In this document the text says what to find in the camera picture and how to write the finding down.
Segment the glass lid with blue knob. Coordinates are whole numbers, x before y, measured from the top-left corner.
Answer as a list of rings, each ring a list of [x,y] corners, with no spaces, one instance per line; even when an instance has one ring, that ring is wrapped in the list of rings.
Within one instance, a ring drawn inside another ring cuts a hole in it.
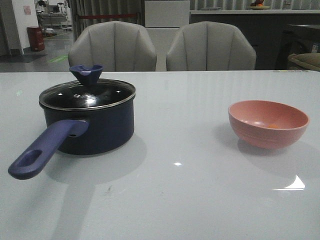
[[[104,67],[74,65],[76,80],[61,83],[39,95],[40,105],[59,111],[90,111],[114,107],[133,99],[136,88],[125,81],[100,78]]]

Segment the dark blue saucepan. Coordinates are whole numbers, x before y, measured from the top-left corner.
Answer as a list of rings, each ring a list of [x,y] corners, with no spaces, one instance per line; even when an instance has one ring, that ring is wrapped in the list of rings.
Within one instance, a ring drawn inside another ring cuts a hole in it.
[[[85,156],[122,146],[134,133],[134,98],[87,111],[56,110],[39,103],[47,128],[10,165],[8,173],[18,180],[27,180],[38,175],[56,151]]]

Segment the pink bowl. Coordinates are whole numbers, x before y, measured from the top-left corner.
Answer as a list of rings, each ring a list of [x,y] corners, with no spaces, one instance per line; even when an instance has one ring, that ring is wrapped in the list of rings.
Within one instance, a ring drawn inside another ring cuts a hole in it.
[[[297,142],[310,118],[303,111],[279,102],[245,100],[228,108],[234,133],[248,144],[264,149],[281,149]]]

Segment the left grey upholstered chair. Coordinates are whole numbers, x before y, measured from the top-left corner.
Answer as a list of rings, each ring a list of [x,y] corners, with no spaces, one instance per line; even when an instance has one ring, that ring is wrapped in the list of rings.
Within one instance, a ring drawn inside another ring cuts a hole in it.
[[[110,21],[86,27],[69,50],[68,62],[102,65],[105,72],[154,72],[157,54],[145,27]]]

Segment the grey upholstered chair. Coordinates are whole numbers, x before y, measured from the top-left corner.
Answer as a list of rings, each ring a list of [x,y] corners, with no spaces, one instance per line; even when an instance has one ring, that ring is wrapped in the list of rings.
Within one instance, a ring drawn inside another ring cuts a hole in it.
[[[154,72],[157,54],[145,27],[110,21],[86,27],[69,50],[68,62],[102,65],[105,72]]]
[[[256,57],[238,27],[202,21],[182,26],[175,33],[166,54],[166,70],[251,71]]]

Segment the right grey upholstered chair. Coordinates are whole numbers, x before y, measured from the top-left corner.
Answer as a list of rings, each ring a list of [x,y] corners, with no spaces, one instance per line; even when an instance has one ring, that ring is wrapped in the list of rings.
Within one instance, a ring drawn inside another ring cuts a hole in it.
[[[251,71],[256,57],[238,27],[202,21],[182,26],[175,33],[166,54],[166,70]]]

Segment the white drawer cabinet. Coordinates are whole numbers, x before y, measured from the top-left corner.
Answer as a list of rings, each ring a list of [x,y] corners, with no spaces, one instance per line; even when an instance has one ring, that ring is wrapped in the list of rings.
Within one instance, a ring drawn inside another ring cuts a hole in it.
[[[155,46],[156,70],[164,72],[166,54],[176,31],[189,24],[189,0],[146,0],[144,2],[144,24]]]

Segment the red barrier belt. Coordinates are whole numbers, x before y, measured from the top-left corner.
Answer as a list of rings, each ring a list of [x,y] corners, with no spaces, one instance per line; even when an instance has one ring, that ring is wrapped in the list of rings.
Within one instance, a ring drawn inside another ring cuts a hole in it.
[[[77,15],[79,19],[94,20],[94,19],[125,19],[125,18],[137,18],[138,13],[126,13],[126,14],[107,14],[107,15]]]

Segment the dark counter with white top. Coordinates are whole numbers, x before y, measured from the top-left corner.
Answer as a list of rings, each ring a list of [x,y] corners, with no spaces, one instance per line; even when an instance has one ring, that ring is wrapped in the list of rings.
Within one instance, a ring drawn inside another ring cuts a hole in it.
[[[234,25],[256,51],[256,70],[285,70],[288,55],[310,52],[320,42],[319,10],[192,10],[190,23]]]

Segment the fruit plate on counter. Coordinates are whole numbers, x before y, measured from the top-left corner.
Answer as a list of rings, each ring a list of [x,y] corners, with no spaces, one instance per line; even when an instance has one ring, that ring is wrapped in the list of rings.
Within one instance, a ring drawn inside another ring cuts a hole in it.
[[[269,10],[270,6],[264,5],[264,0],[255,0],[249,5],[249,8],[251,10]]]

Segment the red bin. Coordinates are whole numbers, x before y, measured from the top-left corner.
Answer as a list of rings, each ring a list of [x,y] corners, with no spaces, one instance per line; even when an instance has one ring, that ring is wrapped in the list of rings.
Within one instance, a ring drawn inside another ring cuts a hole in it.
[[[38,26],[27,27],[27,35],[28,35],[31,51],[39,52],[45,49],[43,33],[40,27]]]

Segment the beige cushion seat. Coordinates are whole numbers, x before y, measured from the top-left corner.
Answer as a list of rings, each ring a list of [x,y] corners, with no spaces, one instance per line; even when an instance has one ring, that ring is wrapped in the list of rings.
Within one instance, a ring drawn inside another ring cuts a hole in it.
[[[319,53],[302,53],[290,54],[287,60],[295,65],[311,71],[320,71],[320,54]]]

